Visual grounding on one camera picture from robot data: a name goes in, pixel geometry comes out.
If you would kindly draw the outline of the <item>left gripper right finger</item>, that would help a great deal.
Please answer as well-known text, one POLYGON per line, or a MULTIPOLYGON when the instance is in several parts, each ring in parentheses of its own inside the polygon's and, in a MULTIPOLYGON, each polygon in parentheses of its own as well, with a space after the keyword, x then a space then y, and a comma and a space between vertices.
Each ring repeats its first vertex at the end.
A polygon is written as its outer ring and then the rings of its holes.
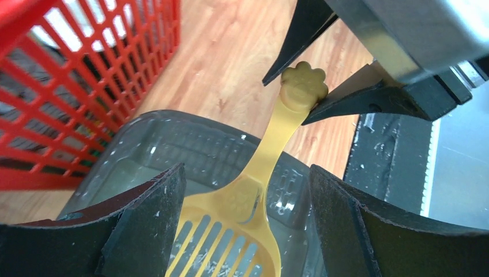
POLYGON ((488 275, 488 231, 405 211, 315 164, 309 179, 328 276, 488 275))

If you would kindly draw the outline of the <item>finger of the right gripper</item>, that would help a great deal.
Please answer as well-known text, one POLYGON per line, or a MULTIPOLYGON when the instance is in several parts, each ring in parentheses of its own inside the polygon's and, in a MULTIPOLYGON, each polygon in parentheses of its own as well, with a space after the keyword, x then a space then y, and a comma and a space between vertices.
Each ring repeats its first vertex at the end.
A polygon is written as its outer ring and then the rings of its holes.
POLYGON ((262 84, 267 86, 281 75, 336 20, 338 15, 326 1, 298 0, 280 52, 262 84))
POLYGON ((412 84, 393 80, 378 63, 365 65, 329 92, 304 124, 343 115, 385 113, 435 121, 472 99, 452 70, 412 84))

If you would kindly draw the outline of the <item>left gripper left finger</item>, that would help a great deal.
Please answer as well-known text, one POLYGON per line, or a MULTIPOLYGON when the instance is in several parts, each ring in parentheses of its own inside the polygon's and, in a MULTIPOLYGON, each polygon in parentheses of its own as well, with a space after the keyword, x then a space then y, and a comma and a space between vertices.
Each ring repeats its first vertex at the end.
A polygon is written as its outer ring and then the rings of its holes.
POLYGON ((1 275, 164 276, 185 189, 176 164, 62 219, 1 224, 1 275))

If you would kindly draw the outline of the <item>grey litter box tray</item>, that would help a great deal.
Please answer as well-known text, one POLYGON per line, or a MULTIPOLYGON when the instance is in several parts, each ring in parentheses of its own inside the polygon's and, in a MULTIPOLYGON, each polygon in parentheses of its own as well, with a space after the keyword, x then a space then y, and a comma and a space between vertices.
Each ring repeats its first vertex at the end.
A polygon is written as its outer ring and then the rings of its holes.
MULTIPOLYGON (((259 139, 228 125, 179 111, 145 113, 109 143, 62 210, 68 214, 138 186, 177 163, 185 165, 186 195, 232 181, 259 139)), ((282 154, 270 179, 267 214, 281 252, 282 276, 325 276, 309 197, 309 168, 282 154)))

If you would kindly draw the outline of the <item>yellow litter scoop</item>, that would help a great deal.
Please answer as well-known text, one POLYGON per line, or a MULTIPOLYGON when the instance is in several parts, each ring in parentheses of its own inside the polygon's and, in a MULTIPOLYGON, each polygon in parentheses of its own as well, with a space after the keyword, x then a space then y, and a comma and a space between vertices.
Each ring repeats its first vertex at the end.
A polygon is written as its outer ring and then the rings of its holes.
POLYGON ((325 77, 322 69, 314 69, 305 61, 283 71, 280 92, 268 126, 241 173, 218 190, 184 198, 178 230, 186 223, 191 224, 191 229, 169 263, 167 276, 176 272, 183 250, 193 242, 195 248, 180 275, 186 276, 190 272, 215 224, 220 224, 221 228, 207 248, 197 276, 201 276, 206 268, 211 268, 213 276, 216 276, 240 237, 245 240, 244 249, 255 245, 257 250, 250 260, 246 260, 244 252, 240 252, 230 263, 229 276, 234 276, 241 264, 246 265, 243 276, 250 276, 256 268, 261 270, 263 276, 281 275, 279 246, 270 229, 266 211, 269 181, 287 142, 310 111, 328 94, 325 77))

